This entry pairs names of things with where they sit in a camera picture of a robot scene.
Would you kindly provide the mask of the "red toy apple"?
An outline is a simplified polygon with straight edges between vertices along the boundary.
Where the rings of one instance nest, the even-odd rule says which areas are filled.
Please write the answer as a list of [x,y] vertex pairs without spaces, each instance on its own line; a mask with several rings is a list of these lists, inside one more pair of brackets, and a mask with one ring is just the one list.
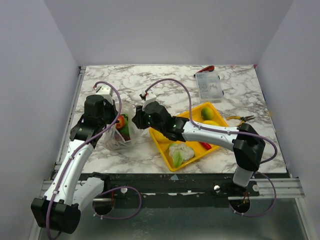
[[121,130],[126,125],[126,119],[123,115],[120,115],[115,123],[115,128]]

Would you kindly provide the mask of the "green toy bell pepper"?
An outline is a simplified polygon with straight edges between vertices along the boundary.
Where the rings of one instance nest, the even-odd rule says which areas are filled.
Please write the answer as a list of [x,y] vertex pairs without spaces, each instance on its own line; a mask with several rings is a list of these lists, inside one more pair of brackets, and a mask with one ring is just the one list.
[[129,118],[127,114],[122,114],[122,115],[125,117],[126,125],[124,128],[120,129],[119,132],[129,137],[130,136],[129,123],[128,123]]

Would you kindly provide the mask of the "clear dotted zip top bag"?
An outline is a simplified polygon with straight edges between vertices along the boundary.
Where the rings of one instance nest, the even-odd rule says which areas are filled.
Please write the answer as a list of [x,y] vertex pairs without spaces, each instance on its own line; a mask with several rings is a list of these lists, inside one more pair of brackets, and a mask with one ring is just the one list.
[[135,114],[134,105],[122,106],[117,123],[104,133],[104,146],[108,150],[118,151],[134,147],[142,134],[142,130],[138,129],[132,121]]

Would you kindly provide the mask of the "dark purple toy plum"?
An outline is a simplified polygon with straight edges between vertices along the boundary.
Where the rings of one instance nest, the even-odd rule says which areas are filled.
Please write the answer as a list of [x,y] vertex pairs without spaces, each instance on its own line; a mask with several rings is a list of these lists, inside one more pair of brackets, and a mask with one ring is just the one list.
[[131,137],[126,133],[116,132],[109,141],[109,145],[113,149],[127,148],[131,146]]

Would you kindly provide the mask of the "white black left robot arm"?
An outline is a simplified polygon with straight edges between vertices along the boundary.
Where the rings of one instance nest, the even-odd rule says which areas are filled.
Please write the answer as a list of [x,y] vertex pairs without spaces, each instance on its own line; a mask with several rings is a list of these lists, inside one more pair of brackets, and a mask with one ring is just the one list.
[[31,211],[41,228],[72,234],[83,209],[95,196],[107,197],[111,185],[107,177],[95,173],[77,186],[83,167],[93,153],[102,131],[115,123],[118,111],[111,95],[89,95],[84,112],[70,131],[70,142],[62,165],[43,197],[34,198]]

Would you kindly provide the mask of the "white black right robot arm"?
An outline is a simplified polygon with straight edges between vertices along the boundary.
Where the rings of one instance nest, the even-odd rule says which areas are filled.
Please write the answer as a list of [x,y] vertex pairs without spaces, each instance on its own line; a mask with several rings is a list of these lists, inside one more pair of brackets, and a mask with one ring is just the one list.
[[199,123],[186,117],[170,115],[156,101],[146,106],[137,106],[132,121],[138,129],[153,128],[173,142],[204,142],[232,151],[237,167],[230,191],[236,196],[247,192],[253,173],[260,167],[266,145],[262,136],[250,124],[224,127]]

